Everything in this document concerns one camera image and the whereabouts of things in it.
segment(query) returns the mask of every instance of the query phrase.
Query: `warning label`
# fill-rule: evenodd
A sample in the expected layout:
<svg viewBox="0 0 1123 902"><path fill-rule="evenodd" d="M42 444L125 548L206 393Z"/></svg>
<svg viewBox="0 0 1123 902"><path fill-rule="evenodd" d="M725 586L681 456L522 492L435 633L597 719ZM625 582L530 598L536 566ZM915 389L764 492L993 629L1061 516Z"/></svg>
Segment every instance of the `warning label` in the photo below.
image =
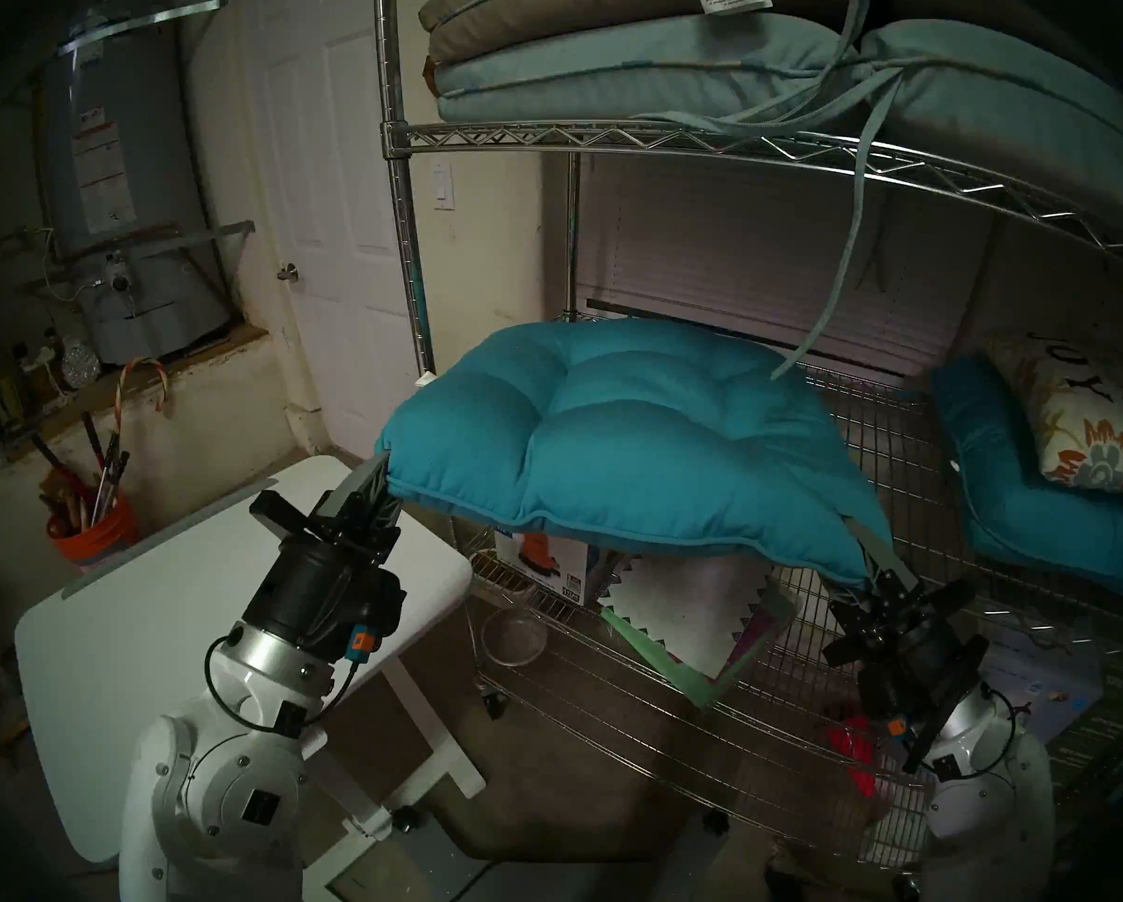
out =
<svg viewBox="0 0 1123 902"><path fill-rule="evenodd" d="M120 231L136 221L119 127L104 118L101 106L89 109L82 125L90 127L73 136L73 171L91 235Z"/></svg>

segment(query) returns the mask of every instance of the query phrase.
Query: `chrome shelving unit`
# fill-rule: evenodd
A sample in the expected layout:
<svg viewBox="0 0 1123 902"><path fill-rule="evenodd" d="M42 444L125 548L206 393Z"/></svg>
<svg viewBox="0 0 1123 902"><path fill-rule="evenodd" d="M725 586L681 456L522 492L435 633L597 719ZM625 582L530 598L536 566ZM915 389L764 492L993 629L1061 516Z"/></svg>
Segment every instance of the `chrome shelving unit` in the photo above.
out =
<svg viewBox="0 0 1123 902"><path fill-rule="evenodd" d="M976 582L979 594L968 610L976 629L1013 625L1043 645L1099 648L1123 662L1123 596L988 563L970 549L949 455L923 398L822 367L802 370L875 485L896 553L930 586L964 576ZM501 564L489 532L467 552L486 598L530 608L553 629L545 655L530 665L482 665L486 683L639 773L759 828L867 863L915 866L926 781L898 773L873 736L851 731L869 740L870 764L830 746L830 731L858 696L853 667L832 668L820 657L841 632L814 572L777 568L782 586L798 600L795 622L723 701L699 712L596 609L576 608ZM875 776L874 795L858 790L857 775ZM876 845L865 829L893 805L904 814Z"/></svg>
<svg viewBox="0 0 1123 902"><path fill-rule="evenodd" d="M568 156L566 312L585 319L576 292L579 154L679 154L853 174L858 140L802 133L734 138L666 122L524 121L410 125L404 120L394 0L375 0L383 155L390 170L408 311L420 371L435 371L411 195L411 155L562 152ZM1123 262L1123 231L1047 190L1004 174L892 144L874 144L867 179L948 195L1038 224ZM1012 622L1048 644L1099 647L1123 660L1123 598L1079 580L980 559L967 545L931 406L860 377L804 367L875 485L896 553L931 586L964 575L979 589L978 622ZM915 866L924 782L898 773L884 745L869 763L841 756L830 731L855 710L852 669L820 657L839 636L811 570L779 568L800 613L782 643L714 709L699 712L645 665L594 609L578 609L499 564L480 535L467 548L476 584L501 603L533 609L553 628L545 655L522 668L484 664L494 687L630 767L779 835L883 866ZM860 787L871 783L873 787ZM867 824L901 808L898 828L875 840Z"/></svg>

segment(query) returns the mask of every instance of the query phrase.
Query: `white door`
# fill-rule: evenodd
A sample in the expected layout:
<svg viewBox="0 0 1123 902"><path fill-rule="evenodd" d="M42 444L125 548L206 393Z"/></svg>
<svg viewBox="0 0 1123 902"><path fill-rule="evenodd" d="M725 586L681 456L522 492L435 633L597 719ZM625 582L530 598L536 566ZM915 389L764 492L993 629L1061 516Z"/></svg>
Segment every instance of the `white door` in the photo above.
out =
<svg viewBox="0 0 1123 902"><path fill-rule="evenodd" d="M328 434L371 455L412 391L373 0L246 0L246 65L282 263Z"/></svg>

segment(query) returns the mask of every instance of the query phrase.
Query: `light blue cushion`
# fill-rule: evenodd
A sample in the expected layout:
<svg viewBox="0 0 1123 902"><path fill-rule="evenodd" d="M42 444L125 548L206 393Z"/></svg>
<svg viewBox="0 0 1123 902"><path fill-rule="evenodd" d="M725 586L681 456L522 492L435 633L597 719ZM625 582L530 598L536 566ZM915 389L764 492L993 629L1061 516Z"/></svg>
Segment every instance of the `light blue cushion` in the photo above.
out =
<svg viewBox="0 0 1123 902"><path fill-rule="evenodd" d="M437 70L445 121L740 113L812 85L838 35L775 12L681 16L532 40ZM856 52L846 52L847 61ZM848 86L838 72L820 94ZM794 104L778 102L767 116Z"/></svg>
<svg viewBox="0 0 1123 902"><path fill-rule="evenodd" d="M875 490L782 356L654 320L489 337L392 414L390 490L515 530L624 552L742 547L861 584L850 516L891 541Z"/></svg>
<svg viewBox="0 0 1123 902"><path fill-rule="evenodd" d="M964 21L895 21L858 53L859 80L902 71L884 140L1016 176L1123 224L1123 94L1101 78Z"/></svg>
<svg viewBox="0 0 1123 902"><path fill-rule="evenodd" d="M1123 495L1042 477L1025 412L985 358L942 367L932 388L976 552L1078 573L1123 593Z"/></svg>

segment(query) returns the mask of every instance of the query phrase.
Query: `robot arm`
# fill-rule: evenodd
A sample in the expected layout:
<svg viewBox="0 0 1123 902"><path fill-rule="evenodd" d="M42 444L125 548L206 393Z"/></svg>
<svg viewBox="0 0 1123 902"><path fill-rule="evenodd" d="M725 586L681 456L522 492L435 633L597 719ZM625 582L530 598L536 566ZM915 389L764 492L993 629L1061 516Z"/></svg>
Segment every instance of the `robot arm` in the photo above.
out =
<svg viewBox="0 0 1123 902"><path fill-rule="evenodd" d="M210 644L207 690L138 740L119 854L126 902L302 894L300 737L394 632L405 596L381 567L399 536L385 481L383 455L310 516L273 491L253 502L280 541L277 559L239 622ZM323 707L339 657L353 666Z"/></svg>
<svg viewBox="0 0 1123 902"><path fill-rule="evenodd" d="M1054 805L1047 749L983 681L987 639L964 643L949 617L974 598L966 580L930 592L861 525L848 520L875 565L869 593L830 609L846 635L823 649L832 666L860 664L864 713L903 746L905 773L933 778L924 804L931 838L903 900L1033 900L1047 886ZM875 840L907 841L915 816L894 808Z"/></svg>

